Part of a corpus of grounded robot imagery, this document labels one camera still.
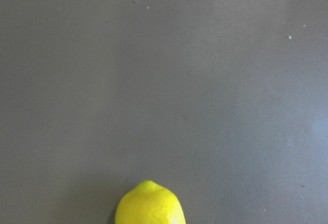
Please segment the yellow whole lemon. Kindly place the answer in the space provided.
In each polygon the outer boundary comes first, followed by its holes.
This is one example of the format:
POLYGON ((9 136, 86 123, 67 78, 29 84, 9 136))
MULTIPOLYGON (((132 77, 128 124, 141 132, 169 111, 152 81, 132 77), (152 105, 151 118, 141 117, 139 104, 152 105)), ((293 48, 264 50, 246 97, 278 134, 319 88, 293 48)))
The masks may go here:
POLYGON ((120 200, 115 223, 186 223, 177 196, 151 180, 139 183, 120 200))

